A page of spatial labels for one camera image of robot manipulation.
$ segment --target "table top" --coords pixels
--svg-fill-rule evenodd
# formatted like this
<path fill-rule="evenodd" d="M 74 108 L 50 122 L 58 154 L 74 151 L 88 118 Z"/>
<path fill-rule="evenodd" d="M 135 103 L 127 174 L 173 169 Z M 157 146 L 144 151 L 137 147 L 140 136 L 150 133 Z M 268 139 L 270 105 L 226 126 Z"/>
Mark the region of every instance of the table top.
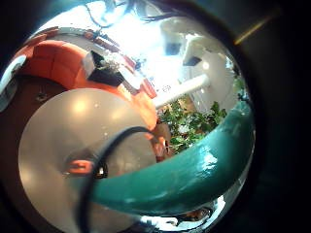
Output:
<path fill-rule="evenodd" d="M 97 152 L 117 132 L 137 125 L 146 123 L 128 102 L 95 88 L 65 91 L 39 108 L 22 133 L 18 168 L 25 193 L 41 216 L 64 232 L 79 232 L 74 220 L 79 194 L 61 172 L 66 157 L 84 150 Z M 108 177 L 156 163 L 145 135 L 134 136 L 107 161 Z M 100 232 L 121 231 L 137 220 L 98 204 L 90 216 L 92 228 Z"/>

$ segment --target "teal hose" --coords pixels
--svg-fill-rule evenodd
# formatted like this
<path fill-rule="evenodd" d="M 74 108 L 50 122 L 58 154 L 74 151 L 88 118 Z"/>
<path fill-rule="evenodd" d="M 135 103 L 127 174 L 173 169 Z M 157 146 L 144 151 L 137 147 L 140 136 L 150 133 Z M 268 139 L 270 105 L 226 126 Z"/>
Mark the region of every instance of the teal hose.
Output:
<path fill-rule="evenodd" d="M 97 181 L 92 201 L 141 216 L 173 216 L 195 210 L 239 178 L 255 141 L 249 105 L 239 101 L 224 121 L 191 148 L 137 172 Z M 75 185 L 83 179 L 70 179 Z"/>

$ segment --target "green leaves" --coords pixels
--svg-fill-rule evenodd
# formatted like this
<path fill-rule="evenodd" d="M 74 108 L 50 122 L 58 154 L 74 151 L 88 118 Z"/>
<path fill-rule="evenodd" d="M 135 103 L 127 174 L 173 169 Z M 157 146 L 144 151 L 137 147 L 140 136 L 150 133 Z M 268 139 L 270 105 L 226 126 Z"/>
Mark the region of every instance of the green leaves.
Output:
<path fill-rule="evenodd" d="M 202 140 L 225 116 L 226 111 L 220 110 L 218 102 L 214 102 L 210 113 L 205 114 L 186 112 L 177 100 L 170 104 L 170 110 L 165 110 L 159 117 L 162 122 L 168 124 L 172 134 L 171 147 L 179 153 Z"/>
<path fill-rule="evenodd" d="M 240 77 L 236 77 L 233 81 L 233 90 L 237 93 L 240 90 L 245 89 L 244 81 Z"/>

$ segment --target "orange couch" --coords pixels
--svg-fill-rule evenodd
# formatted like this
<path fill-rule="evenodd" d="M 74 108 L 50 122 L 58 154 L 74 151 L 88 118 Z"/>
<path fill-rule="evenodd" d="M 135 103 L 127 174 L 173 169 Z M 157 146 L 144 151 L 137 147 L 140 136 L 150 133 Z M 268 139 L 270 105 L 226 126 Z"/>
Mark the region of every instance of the orange couch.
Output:
<path fill-rule="evenodd" d="M 121 84 L 118 87 L 86 79 L 83 58 L 87 51 L 63 41 L 46 40 L 26 45 L 16 56 L 25 54 L 26 62 L 20 74 L 42 77 L 60 83 L 67 89 L 92 87 L 109 91 L 128 101 L 146 121 L 149 129 L 156 126 L 156 108 L 145 91 L 131 95 Z"/>

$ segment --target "potted plant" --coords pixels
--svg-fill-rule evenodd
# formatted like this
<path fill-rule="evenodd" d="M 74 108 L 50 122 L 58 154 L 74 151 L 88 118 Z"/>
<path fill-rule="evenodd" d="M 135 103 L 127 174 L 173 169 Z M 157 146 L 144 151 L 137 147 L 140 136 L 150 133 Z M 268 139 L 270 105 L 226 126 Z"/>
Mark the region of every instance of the potted plant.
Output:
<path fill-rule="evenodd" d="M 188 111 L 181 105 L 181 99 L 166 106 L 159 114 L 160 123 L 166 123 L 171 138 L 170 147 L 179 153 L 191 147 L 211 132 L 226 116 L 225 109 L 220 109 L 214 102 L 211 111 L 206 113 Z"/>

